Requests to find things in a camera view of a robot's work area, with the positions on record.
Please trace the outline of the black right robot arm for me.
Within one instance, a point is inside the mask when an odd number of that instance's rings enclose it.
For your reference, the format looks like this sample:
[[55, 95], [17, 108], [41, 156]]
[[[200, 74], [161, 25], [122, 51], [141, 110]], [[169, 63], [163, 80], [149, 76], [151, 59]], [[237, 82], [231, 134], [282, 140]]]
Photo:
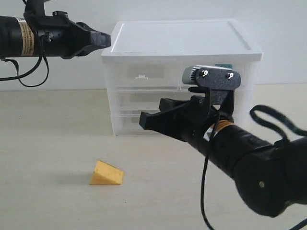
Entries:
[[252, 108], [260, 125], [281, 136], [269, 143], [237, 126], [234, 97], [216, 109], [207, 97], [188, 101], [163, 98], [159, 112], [142, 112], [139, 124], [186, 142], [231, 178], [243, 202], [255, 213], [276, 217], [292, 204], [307, 202], [307, 133], [286, 116], [265, 106]]

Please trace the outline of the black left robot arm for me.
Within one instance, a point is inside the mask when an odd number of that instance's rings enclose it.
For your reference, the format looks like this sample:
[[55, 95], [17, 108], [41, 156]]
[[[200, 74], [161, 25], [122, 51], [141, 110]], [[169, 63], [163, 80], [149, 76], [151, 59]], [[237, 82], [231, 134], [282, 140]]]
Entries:
[[72, 59], [111, 47], [111, 36], [83, 22], [73, 22], [65, 11], [51, 16], [0, 18], [0, 55], [4, 58], [38, 57], [42, 46], [46, 57]]

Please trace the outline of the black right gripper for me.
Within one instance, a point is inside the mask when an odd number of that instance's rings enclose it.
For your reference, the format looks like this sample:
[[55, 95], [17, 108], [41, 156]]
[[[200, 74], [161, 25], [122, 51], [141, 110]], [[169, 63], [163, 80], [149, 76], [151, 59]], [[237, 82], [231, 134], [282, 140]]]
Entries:
[[144, 130], [168, 134], [196, 146], [207, 131], [213, 132], [207, 138], [209, 142], [224, 121], [233, 122], [233, 111], [232, 95], [223, 97], [219, 102], [209, 95], [192, 96], [187, 101], [162, 98], [158, 113], [141, 112], [139, 125]]

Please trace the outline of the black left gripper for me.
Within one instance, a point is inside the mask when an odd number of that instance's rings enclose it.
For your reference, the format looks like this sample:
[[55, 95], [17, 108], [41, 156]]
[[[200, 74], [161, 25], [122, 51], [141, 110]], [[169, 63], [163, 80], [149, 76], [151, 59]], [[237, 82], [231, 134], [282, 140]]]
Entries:
[[35, 16], [35, 29], [43, 38], [47, 57], [71, 59], [111, 47], [111, 36], [97, 31], [83, 22], [73, 22], [65, 11], [54, 11], [51, 16]]

